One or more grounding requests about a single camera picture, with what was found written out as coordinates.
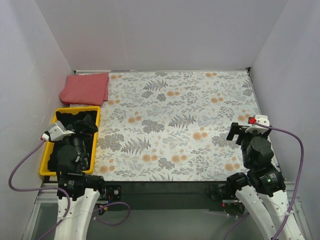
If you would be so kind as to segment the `black t shirt in bin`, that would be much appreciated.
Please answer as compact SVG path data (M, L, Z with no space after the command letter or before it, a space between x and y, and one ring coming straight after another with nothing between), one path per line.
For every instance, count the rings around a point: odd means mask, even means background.
M74 122L77 120L82 120L86 115L90 115L92 120L96 123L97 112L96 111L83 111L76 115L71 113L56 113L58 121L64 125L67 130L76 132L74 130ZM72 160L71 152L72 146L66 145L63 140L54 142L53 152L50 155L47 167L51 172L71 172L78 173L85 171L89 168L89 160L91 158L93 137L90 137L88 141L85 142L86 150L89 153L88 160Z

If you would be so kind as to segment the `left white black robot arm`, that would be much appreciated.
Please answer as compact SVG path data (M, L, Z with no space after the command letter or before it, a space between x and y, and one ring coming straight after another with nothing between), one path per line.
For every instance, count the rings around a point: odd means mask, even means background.
M90 114L71 122L67 128L70 135L62 141L56 154L58 187L58 226L56 240L84 240L87 237L94 206L106 196L101 176L85 173L89 166L92 146L86 146L98 131Z

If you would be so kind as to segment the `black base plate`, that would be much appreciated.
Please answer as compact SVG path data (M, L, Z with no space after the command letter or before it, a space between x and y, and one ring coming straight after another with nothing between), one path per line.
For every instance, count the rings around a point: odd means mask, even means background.
M124 202L131 210L223 211L232 202L225 181L107 181L98 204Z

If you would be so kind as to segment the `salmon pink t shirt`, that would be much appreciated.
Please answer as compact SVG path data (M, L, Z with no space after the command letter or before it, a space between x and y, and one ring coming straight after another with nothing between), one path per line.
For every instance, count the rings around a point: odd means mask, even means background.
M69 75L59 99L66 105L102 106L108 101L109 74Z

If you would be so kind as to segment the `yellow plastic bin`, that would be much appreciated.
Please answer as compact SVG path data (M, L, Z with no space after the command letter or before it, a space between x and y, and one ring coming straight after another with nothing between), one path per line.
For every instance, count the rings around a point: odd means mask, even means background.
M80 112L87 112L87 111L96 111L96 118L95 118L95 124L98 127L100 123L100 113L101 113L101 108L99 106L82 106L82 107L62 107L62 108L57 108L55 110L55 113L52 118L52 124L55 123L58 119L56 116L57 112L60 112L62 114L72 114L76 115ZM93 135L93 140L92 140L92 148L91 148L91 154L90 154L90 159L88 161L89 163L89 168L86 169L84 172L87 174L92 174L94 171L94 165L95 165L95 156L96 156L96 149L97 149L97 142L98 142L98 132L96 132ZM48 161L50 160L50 155L53 152L55 144L53 142L47 142L45 144L44 148L44 153L43 157L41 160L40 168L39 168L39 174L41 176L55 176L56 172L55 171L49 171L48 169Z

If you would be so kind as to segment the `floral patterned table mat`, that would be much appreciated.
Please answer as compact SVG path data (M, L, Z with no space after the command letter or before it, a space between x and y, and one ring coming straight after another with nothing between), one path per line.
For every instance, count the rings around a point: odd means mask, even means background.
M93 174L106 181L224 181L246 172L226 139L260 112L247 71L111 72Z

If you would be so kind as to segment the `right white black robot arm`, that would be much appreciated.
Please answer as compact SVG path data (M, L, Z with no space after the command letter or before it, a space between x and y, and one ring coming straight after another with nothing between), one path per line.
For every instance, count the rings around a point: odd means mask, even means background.
M297 196L294 189L288 198L283 175L272 164L274 152L268 136L274 128L266 116L251 117L249 125L233 122L226 137L242 152L247 173L239 172L226 179L226 192L245 206L265 240L302 240L304 236L293 214Z

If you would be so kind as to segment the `aluminium frame rail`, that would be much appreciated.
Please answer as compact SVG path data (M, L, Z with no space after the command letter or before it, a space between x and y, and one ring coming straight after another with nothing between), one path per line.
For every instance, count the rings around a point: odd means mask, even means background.
M57 190L45 189L41 190L35 199L33 209L22 240L37 240L44 234L57 219Z

